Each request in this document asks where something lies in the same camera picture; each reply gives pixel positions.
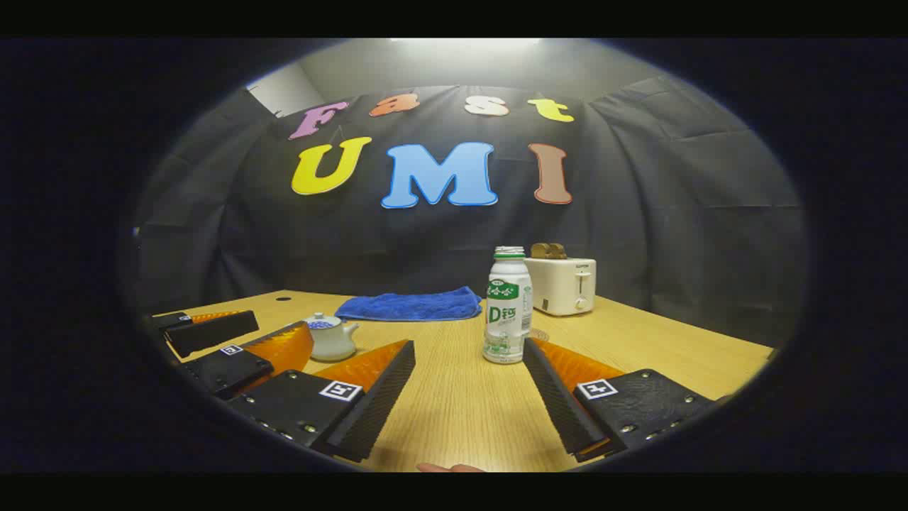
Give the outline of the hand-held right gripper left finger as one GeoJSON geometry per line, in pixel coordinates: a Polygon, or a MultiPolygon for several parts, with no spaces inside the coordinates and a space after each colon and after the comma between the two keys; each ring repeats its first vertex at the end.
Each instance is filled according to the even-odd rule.
{"type": "Polygon", "coordinates": [[[372,453],[415,365],[413,341],[402,340],[318,374],[285,370],[227,403],[293,444],[360,462],[372,453]]]}

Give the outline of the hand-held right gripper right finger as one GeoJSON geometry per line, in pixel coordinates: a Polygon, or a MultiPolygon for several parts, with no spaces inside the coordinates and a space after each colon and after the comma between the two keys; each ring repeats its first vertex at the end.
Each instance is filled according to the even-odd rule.
{"type": "Polygon", "coordinates": [[[577,462],[641,449],[714,406],[655,369],[624,373],[550,341],[525,340],[524,363],[577,462]]]}

